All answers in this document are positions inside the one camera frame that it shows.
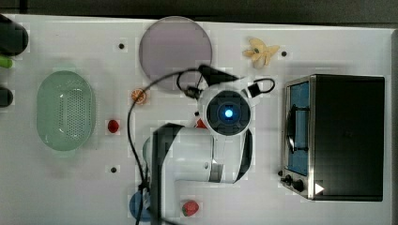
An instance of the oven control knob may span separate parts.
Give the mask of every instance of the oven control knob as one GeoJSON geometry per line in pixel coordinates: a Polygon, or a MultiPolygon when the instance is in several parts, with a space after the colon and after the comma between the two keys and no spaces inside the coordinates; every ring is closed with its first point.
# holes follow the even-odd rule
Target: oven control knob
{"type": "Polygon", "coordinates": [[[293,188],[296,189],[298,192],[301,192],[304,190],[304,183],[302,183],[302,180],[297,180],[297,181],[293,181],[292,183],[293,188]]]}
{"type": "Polygon", "coordinates": [[[281,181],[287,184],[288,186],[291,186],[293,178],[290,175],[287,175],[285,178],[281,178],[281,181]]]}

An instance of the red object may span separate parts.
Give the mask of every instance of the red object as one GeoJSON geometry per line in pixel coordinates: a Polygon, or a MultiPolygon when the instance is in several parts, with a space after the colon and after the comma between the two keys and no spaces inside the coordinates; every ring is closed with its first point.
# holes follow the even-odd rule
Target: red object
{"type": "Polygon", "coordinates": [[[207,128],[206,125],[203,123],[202,119],[199,119],[196,121],[196,127],[197,128],[207,128]]]}
{"type": "Polygon", "coordinates": [[[119,130],[119,124],[115,120],[111,120],[108,123],[108,130],[111,133],[116,133],[119,130]]]}
{"type": "Polygon", "coordinates": [[[193,214],[195,214],[199,210],[199,204],[196,203],[195,201],[189,201],[186,202],[182,206],[182,213],[184,214],[185,217],[190,217],[193,214]]]}

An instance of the black cable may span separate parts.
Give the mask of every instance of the black cable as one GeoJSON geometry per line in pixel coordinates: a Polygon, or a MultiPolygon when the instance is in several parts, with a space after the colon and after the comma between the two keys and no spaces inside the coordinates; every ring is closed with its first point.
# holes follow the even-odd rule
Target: black cable
{"type": "Polygon", "coordinates": [[[153,212],[150,211],[150,207],[147,208],[146,210],[147,210],[147,211],[150,213],[150,215],[152,215],[152,216],[154,217],[154,219],[156,219],[157,221],[163,221],[163,222],[165,222],[166,224],[170,224],[170,225],[181,225],[181,224],[179,224],[179,223],[172,222],[172,221],[167,220],[167,219],[165,219],[165,218],[158,218],[158,217],[156,217],[156,215],[154,215],[153,212]]]}
{"type": "MultiPolygon", "coordinates": [[[[161,81],[163,81],[165,79],[173,77],[175,75],[178,75],[178,79],[177,80],[179,81],[179,78],[182,76],[182,74],[184,74],[186,72],[190,72],[190,71],[198,71],[198,69],[197,68],[188,68],[188,69],[185,69],[185,70],[182,70],[182,71],[178,71],[178,72],[173,72],[173,73],[167,74],[167,75],[157,79],[156,81],[150,83],[146,88],[144,88],[143,92],[140,93],[140,95],[138,95],[138,97],[136,99],[139,99],[141,97],[141,95],[143,95],[151,86],[153,86],[153,85],[155,85],[155,84],[157,84],[157,83],[159,83],[159,82],[161,82],[161,81]]],[[[134,100],[132,102],[132,105],[130,107],[129,114],[128,114],[128,117],[127,117],[127,133],[128,133],[129,143],[130,143],[130,146],[131,146],[131,151],[134,154],[135,160],[137,161],[138,169],[140,171],[140,176],[141,176],[141,180],[142,180],[142,184],[140,185],[141,202],[140,202],[140,207],[139,207],[139,210],[138,210],[138,215],[137,215],[137,219],[136,219],[136,223],[135,223],[136,225],[138,225],[140,223],[141,214],[142,214],[142,210],[143,210],[143,201],[144,201],[143,189],[144,188],[149,188],[149,187],[148,187],[148,184],[147,184],[147,167],[146,167],[146,175],[144,177],[143,166],[141,164],[140,159],[138,158],[138,154],[137,154],[137,152],[135,150],[134,144],[132,143],[131,134],[130,134],[130,118],[131,118],[132,109],[134,108],[135,104],[136,104],[136,101],[134,100]]]]}
{"type": "Polygon", "coordinates": [[[262,81],[271,81],[272,86],[267,91],[262,91],[261,94],[269,93],[275,88],[275,81],[271,78],[262,78],[262,79],[254,80],[255,83],[262,82],[262,81]]]}
{"type": "Polygon", "coordinates": [[[181,78],[181,76],[182,76],[184,73],[186,73],[186,72],[197,72],[197,71],[199,71],[197,68],[188,68],[187,70],[180,71],[180,72],[178,73],[178,77],[176,78],[176,86],[178,87],[178,89],[179,89],[180,91],[184,92],[184,90],[182,90],[182,88],[181,88],[181,85],[179,84],[179,79],[181,78]]]}
{"type": "Polygon", "coordinates": [[[20,13],[27,14],[28,7],[28,0],[20,0],[20,13]]]}
{"type": "Polygon", "coordinates": [[[145,180],[148,180],[148,172],[149,172],[149,168],[146,166],[145,167],[145,180]]]}

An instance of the small toy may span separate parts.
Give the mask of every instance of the small toy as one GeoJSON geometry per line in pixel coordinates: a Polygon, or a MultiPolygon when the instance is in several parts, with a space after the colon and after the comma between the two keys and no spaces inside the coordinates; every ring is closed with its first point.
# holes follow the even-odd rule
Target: small toy
{"type": "Polygon", "coordinates": [[[196,121],[196,128],[207,128],[206,125],[203,123],[202,119],[198,119],[198,121],[196,121]]]}
{"type": "Polygon", "coordinates": [[[119,124],[115,120],[110,120],[108,123],[108,130],[111,133],[116,133],[119,130],[119,124]]]}
{"type": "Polygon", "coordinates": [[[12,60],[0,54],[0,67],[1,68],[11,68],[12,60]]]}
{"type": "Polygon", "coordinates": [[[258,38],[252,38],[249,40],[251,49],[243,52],[243,55],[250,57],[255,68],[262,68],[264,65],[268,65],[269,61],[278,50],[279,45],[267,47],[267,45],[258,38]]]}
{"type": "Polygon", "coordinates": [[[131,98],[137,102],[136,104],[144,105],[146,102],[146,93],[143,89],[137,88],[131,92],[131,98]]]}
{"type": "Polygon", "coordinates": [[[199,204],[195,201],[189,201],[182,206],[182,213],[185,217],[190,217],[199,210],[199,204]]]}

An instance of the green plastic colander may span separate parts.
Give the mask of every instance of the green plastic colander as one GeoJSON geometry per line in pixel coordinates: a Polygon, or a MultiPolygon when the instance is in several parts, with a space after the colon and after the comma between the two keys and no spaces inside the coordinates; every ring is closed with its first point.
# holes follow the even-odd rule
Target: green plastic colander
{"type": "Polygon", "coordinates": [[[57,151],[78,148],[95,126],[95,99],[78,74],[58,71],[38,90],[37,128],[41,140],[57,151]]]}

